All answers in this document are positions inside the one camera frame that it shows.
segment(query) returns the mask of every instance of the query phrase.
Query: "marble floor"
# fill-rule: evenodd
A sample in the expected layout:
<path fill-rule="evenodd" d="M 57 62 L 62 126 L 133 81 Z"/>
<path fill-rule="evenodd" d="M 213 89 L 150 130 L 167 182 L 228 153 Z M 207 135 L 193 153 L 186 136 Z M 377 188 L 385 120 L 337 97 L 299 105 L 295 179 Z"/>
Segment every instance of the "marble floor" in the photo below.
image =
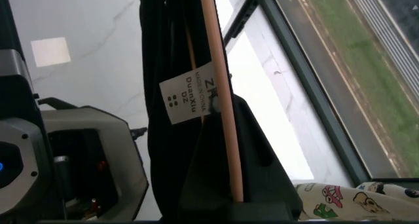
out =
<path fill-rule="evenodd" d="M 217 0 L 224 32 L 243 1 Z M 147 125 L 139 0 L 10 3 L 33 87 L 42 98 L 92 105 L 122 117 L 132 128 Z M 235 93 L 247 100 L 293 182 L 351 186 L 260 8 L 227 51 Z M 263 98 L 258 92 L 264 92 Z M 146 143 L 146 137 L 137 141 L 150 177 Z M 160 218 L 151 189 L 137 218 Z"/>

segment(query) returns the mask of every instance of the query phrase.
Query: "window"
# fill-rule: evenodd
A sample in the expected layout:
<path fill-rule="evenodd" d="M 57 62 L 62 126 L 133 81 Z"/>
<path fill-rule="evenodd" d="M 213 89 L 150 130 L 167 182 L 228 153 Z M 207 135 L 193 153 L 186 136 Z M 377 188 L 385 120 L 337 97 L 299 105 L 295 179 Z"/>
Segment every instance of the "window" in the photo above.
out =
<path fill-rule="evenodd" d="M 419 3 L 273 2 L 355 151 L 341 157 L 373 178 L 418 177 Z"/>

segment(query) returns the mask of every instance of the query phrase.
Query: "patterned cloth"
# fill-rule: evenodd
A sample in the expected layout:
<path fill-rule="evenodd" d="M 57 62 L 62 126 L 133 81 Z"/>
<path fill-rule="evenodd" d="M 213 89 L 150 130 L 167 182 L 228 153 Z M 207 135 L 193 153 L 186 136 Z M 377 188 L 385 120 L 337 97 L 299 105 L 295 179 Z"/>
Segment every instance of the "patterned cloth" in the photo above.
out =
<path fill-rule="evenodd" d="M 419 220 L 419 191 L 366 182 L 356 188 L 306 183 L 296 186 L 303 203 L 300 220 Z"/>

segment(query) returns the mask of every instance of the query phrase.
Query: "green lawn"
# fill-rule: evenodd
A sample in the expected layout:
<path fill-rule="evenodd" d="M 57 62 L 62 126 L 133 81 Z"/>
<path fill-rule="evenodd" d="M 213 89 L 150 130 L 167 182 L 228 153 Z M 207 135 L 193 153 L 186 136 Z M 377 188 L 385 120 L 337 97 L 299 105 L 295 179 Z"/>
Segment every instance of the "green lawn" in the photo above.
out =
<path fill-rule="evenodd" d="M 418 177 L 419 116 L 385 65 L 386 53 L 374 47 L 371 35 L 345 0 L 310 1 L 410 172 Z"/>

